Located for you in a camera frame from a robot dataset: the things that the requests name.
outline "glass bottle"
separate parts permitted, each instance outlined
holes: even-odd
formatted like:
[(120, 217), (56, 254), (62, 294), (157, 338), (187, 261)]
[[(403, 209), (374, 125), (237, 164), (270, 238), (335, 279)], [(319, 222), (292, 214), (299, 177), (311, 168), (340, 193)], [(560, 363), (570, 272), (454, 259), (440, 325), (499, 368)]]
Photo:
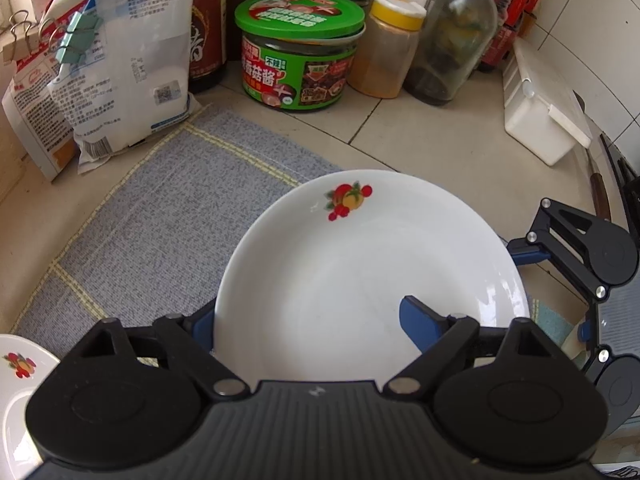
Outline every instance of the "glass bottle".
[(494, 0), (432, 0), (404, 88), (431, 105), (451, 101), (498, 26)]

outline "metal screw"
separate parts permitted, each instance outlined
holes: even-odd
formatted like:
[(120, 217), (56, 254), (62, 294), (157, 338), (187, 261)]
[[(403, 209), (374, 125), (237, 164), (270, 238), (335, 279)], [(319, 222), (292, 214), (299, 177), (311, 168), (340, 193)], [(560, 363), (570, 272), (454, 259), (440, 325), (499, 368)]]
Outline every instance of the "metal screw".
[(213, 390), (222, 396), (233, 397), (244, 392), (246, 385), (238, 379), (221, 379), (213, 385)]
[(420, 389), (420, 383), (412, 377), (396, 377), (389, 381), (389, 389), (398, 395), (409, 395)]

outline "white bowl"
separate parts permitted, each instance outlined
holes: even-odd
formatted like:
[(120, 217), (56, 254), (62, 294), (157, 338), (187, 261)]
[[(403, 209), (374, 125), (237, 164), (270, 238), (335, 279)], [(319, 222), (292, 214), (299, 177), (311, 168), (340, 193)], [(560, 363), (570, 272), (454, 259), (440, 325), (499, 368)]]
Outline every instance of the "white bowl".
[[(356, 182), (360, 192), (343, 198), (338, 187)], [(334, 219), (325, 208), (340, 202), (338, 213), (353, 209)], [(271, 205), (236, 247), (218, 291), (215, 355), (252, 388), (382, 386), (419, 355), (398, 319), (409, 294), (483, 326), (529, 315), (511, 257), (462, 200), (391, 171), (322, 176)]]
[(24, 410), (31, 394), (59, 362), (28, 339), (0, 334), (1, 480), (25, 478), (42, 462), (27, 432)]

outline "gray placemat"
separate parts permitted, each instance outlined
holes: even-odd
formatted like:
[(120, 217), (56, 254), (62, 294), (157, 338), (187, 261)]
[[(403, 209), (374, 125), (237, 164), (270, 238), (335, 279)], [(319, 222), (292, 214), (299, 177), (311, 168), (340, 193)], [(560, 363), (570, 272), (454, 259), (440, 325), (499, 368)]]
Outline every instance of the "gray placemat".
[(271, 203), (339, 170), (209, 106), (107, 195), (49, 265), (12, 332), (62, 357), (103, 317), (141, 326), (191, 314), (215, 297), (234, 248)]

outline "tiled countertop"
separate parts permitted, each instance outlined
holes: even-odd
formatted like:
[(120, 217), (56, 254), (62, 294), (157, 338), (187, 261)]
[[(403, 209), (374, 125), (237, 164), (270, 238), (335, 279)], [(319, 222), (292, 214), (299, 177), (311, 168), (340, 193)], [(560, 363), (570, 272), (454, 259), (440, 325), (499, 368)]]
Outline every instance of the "tiled countertop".
[[(230, 63), (222, 85), (198, 100), (229, 106), (342, 168), (386, 168), (429, 180), (467, 202), (506, 239), (526, 232), (545, 196), (593, 212), (584, 150), (549, 168), (508, 136), (497, 73), (475, 74), (444, 108), (405, 93), (380, 101), (346, 88), (333, 107), (286, 114), (245, 96), (239, 64)], [(83, 176), (72, 163), (52, 184), (28, 164), (26, 176), (0, 204), (0, 332), (12, 325), (66, 241), (151, 146), (137, 146)], [(599, 142), (591, 152), (604, 176), (612, 220), (626, 227)], [(582, 317), (586, 306), (548, 264), (520, 271), (529, 294), (571, 322)]]

